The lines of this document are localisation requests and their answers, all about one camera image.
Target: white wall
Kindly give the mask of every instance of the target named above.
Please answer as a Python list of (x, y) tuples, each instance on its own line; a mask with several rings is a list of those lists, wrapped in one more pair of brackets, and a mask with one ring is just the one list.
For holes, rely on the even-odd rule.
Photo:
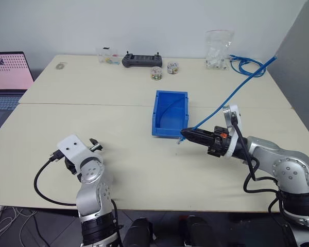
[(31, 69), (56, 54), (204, 57), (205, 32), (231, 29), (231, 53), (266, 60), (305, 0), (0, 0), (0, 51), (22, 50)]

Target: black cable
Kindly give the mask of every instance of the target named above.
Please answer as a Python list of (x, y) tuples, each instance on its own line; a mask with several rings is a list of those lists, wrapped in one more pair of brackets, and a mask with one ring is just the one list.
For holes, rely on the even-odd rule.
[(268, 212), (269, 212), (269, 215), (272, 217), (272, 219), (278, 224), (278, 226), (283, 227), (283, 226), (281, 225), (281, 223), (279, 223), (279, 221), (274, 217), (274, 215), (273, 215), (273, 213), (272, 213), (272, 211), (271, 211), (272, 207), (274, 206), (274, 204), (275, 204), (276, 202), (278, 202), (278, 198), (277, 198), (277, 197), (270, 203), (270, 205), (269, 205), (269, 207), (268, 207)]
[[(256, 172), (256, 170), (259, 168), (260, 166), (260, 162), (257, 158), (255, 157), (252, 157), (252, 160), (254, 160), (256, 162), (256, 165), (254, 166), (254, 172)], [(274, 190), (274, 189), (253, 189), (253, 190), (249, 190), (247, 189), (247, 185), (248, 185), (248, 182), (250, 181), (251, 179), (251, 174), (249, 173), (244, 181), (244, 185), (243, 185), (243, 189), (246, 193), (261, 193), (261, 192), (273, 192), (275, 194), (278, 193), (277, 190)]]
[(42, 239), (42, 241), (44, 241), (46, 243), (46, 245), (48, 247), (50, 247), (49, 243), (42, 237), (42, 235), (40, 234), (40, 231), (39, 231), (39, 228), (38, 228), (38, 223), (37, 223), (37, 219), (36, 219), (36, 215), (33, 215), (32, 218), (35, 220), (35, 225), (36, 225), (36, 230), (37, 230), (37, 233), (39, 235), (39, 237)]
[(35, 191), (36, 193), (41, 196), (43, 199), (45, 199), (46, 201), (48, 202), (52, 202), (52, 203), (55, 203), (55, 204), (58, 204), (58, 205), (63, 205), (63, 206), (76, 206), (76, 204), (74, 203), (65, 203), (65, 202), (58, 202), (58, 201), (55, 201), (55, 200), (52, 200), (48, 197), (46, 197), (44, 194), (42, 194), (39, 190), (38, 190), (38, 178), (39, 178), (39, 175), (42, 173), (42, 171), (46, 168), (46, 166), (49, 165), (49, 163), (52, 162), (51, 160), (48, 160), (41, 168), (40, 170), (38, 171), (36, 177), (35, 177), (35, 180), (33, 182), (33, 186), (35, 188)]
[(114, 208), (115, 227), (116, 227), (116, 229), (117, 229), (117, 235), (118, 235), (119, 245), (120, 245), (120, 247), (123, 247), (122, 238), (121, 238), (120, 232), (119, 232), (119, 222), (118, 222), (118, 209), (117, 209), (117, 205), (115, 204), (115, 202), (114, 202), (112, 199), (111, 199), (111, 202), (112, 202), (113, 208)]
[(245, 157), (246, 157), (246, 162), (247, 162), (247, 165), (248, 165), (248, 169), (249, 169), (250, 175), (251, 175), (252, 179), (255, 181), (256, 178), (255, 178), (255, 174), (254, 174), (254, 169), (253, 169), (251, 157), (250, 157), (250, 155), (249, 155), (249, 153), (248, 153), (248, 150), (247, 150), (247, 148), (246, 148), (246, 146), (245, 146), (245, 143), (244, 143), (244, 141), (243, 141), (243, 135), (242, 135), (242, 133), (241, 133), (241, 130), (240, 130), (239, 127), (238, 127), (238, 122), (237, 122), (237, 121), (234, 121), (234, 122), (232, 123), (232, 125), (235, 127), (235, 130), (236, 130), (236, 132), (237, 132), (237, 134), (238, 134), (238, 138), (240, 139), (240, 143), (241, 143), (241, 145), (242, 145), (243, 152), (244, 152), (244, 155), (245, 155)]
[(252, 159), (255, 160), (256, 158), (251, 158), (246, 146), (245, 146), (245, 143), (243, 142), (243, 135), (241, 133), (241, 130), (239, 129), (238, 127), (238, 122), (237, 121), (233, 121), (232, 122), (232, 125), (234, 126), (236, 132), (237, 132), (237, 135), (238, 135), (238, 138), (240, 140), (240, 144), (242, 146), (242, 149), (243, 149), (243, 152), (245, 154), (245, 157), (246, 157), (246, 161), (247, 161), (247, 164), (248, 164), (248, 168), (249, 168), (249, 172), (250, 172), (250, 176), (251, 178), (254, 180), (254, 181), (261, 181), (261, 180), (272, 180), (274, 181), (275, 184), (277, 184), (278, 180), (273, 178), (273, 177), (260, 177), (260, 178), (256, 178), (255, 177), (255, 169), (253, 168), (253, 165), (252, 165)]

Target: plastic container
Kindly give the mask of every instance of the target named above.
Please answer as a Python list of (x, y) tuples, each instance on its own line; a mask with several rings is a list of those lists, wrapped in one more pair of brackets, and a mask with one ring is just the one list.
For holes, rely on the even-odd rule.
[(179, 71), (179, 63), (178, 62), (169, 62), (167, 64), (167, 73), (169, 74), (177, 74)]
[(150, 70), (150, 76), (152, 80), (158, 81), (163, 78), (163, 70), (160, 67), (152, 67)]
[(117, 51), (113, 52), (110, 47), (97, 48), (96, 53), (100, 63), (120, 64)]
[(187, 92), (157, 91), (152, 115), (152, 135), (182, 137), (181, 129), (187, 128)]

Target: cable connector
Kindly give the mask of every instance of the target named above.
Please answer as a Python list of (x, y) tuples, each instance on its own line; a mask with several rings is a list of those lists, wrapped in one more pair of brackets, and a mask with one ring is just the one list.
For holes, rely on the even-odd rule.
[(231, 124), (234, 126), (235, 124), (238, 124), (238, 118), (236, 115), (236, 112), (231, 113)]
[(61, 152), (61, 150), (56, 150), (54, 153), (51, 154), (51, 156), (49, 157), (49, 160), (52, 162), (52, 161), (55, 161), (55, 160), (60, 160), (64, 157), (64, 154)]
[(235, 55), (229, 55), (228, 59), (230, 61), (234, 61), (234, 60), (236, 60), (236, 56)]

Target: laptop screen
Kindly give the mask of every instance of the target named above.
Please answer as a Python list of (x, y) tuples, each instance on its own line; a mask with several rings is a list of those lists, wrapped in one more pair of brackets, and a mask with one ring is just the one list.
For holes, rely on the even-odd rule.
[(23, 52), (0, 52), (0, 90), (26, 90), (32, 83)]

